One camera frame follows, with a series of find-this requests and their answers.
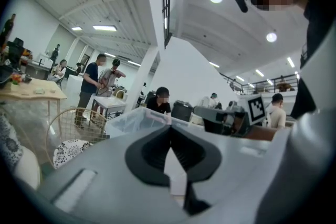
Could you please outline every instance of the wooden table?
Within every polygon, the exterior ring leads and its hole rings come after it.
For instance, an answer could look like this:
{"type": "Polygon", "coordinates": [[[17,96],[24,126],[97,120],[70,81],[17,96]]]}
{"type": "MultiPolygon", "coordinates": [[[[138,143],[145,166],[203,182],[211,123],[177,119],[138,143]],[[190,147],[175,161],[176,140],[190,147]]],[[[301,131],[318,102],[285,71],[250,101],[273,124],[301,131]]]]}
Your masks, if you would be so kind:
{"type": "Polygon", "coordinates": [[[14,85],[8,82],[5,88],[0,90],[0,101],[8,100],[39,100],[48,101],[48,116],[50,116],[50,101],[57,102],[57,114],[60,113],[60,100],[67,99],[67,96],[58,88],[55,82],[32,79],[30,83],[21,82],[19,85],[14,85]],[[37,88],[43,88],[44,94],[36,94],[34,91],[37,88]]]}

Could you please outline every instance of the equipment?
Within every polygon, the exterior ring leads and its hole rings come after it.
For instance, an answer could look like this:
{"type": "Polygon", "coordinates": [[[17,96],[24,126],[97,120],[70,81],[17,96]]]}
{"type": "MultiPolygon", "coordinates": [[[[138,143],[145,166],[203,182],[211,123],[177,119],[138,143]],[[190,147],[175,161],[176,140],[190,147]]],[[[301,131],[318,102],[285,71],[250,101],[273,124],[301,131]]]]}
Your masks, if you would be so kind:
{"type": "Polygon", "coordinates": [[[262,122],[266,118],[266,111],[261,94],[242,95],[237,102],[232,101],[226,110],[210,109],[195,106],[193,113],[204,120],[207,132],[222,135],[244,136],[250,126],[262,122]]]}
{"type": "Polygon", "coordinates": [[[193,107],[188,102],[177,100],[174,103],[172,117],[182,121],[189,121],[192,111],[193,107]]]}

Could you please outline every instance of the white table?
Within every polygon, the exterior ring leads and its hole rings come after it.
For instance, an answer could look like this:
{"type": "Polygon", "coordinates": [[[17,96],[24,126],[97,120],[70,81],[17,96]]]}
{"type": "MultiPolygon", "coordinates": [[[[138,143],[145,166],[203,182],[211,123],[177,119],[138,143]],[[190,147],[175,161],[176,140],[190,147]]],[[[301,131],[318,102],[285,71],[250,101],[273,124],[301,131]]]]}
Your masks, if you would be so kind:
{"type": "Polygon", "coordinates": [[[80,88],[82,87],[83,77],[69,75],[66,91],[73,95],[80,94],[80,88]]]}
{"type": "Polygon", "coordinates": [[[118,111],[124,111],[126,108],[126,102],[123,100],[116,98],[116,97],[101,97],[101,96],[95,96],[93,98],[92,108],[95,106],[95,103],[98,103],[98,105],[105,109],[105,118],[107,119],[107,114],[118,112],[118,111]]]}

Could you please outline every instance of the chair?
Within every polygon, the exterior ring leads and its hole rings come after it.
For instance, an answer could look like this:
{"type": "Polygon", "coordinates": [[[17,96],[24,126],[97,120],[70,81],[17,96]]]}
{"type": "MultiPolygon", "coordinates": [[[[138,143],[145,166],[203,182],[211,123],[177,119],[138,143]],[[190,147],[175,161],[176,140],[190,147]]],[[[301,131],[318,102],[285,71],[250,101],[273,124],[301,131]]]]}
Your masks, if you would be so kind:
{"type": "Polygon", "coordinates": [[[71,159],[69,155],[75,157],[93,144],[109,139],[104,131],[106,121],[99,113],[84,108],[69,108],[59,113],[50,122],[46,134],[45,150],[51,165],[57,169],[71,159]],[[82,130],[75,125],[77,110],[83,112],[82,130]]]}
{"type": "Polygon", "coordinates": [[[63,81],[63,78],[59,79],[56,84],[60,86],[61,90],[62,90],[62,81],[63,81]]]}

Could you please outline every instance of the woman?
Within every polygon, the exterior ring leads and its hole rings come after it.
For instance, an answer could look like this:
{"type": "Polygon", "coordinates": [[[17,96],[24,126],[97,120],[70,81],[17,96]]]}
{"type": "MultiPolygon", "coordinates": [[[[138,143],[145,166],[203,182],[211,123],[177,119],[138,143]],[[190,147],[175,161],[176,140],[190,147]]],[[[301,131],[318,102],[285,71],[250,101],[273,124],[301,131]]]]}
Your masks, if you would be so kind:
{"type": "Polygon", "coordinates": [[[66,71],[66,66],[67,60],[64,59],[58,65],[56,65],[55,72],[51,72],[51,76],[48,78],[48,80],[57,82],[62,79],[66,71]]]}

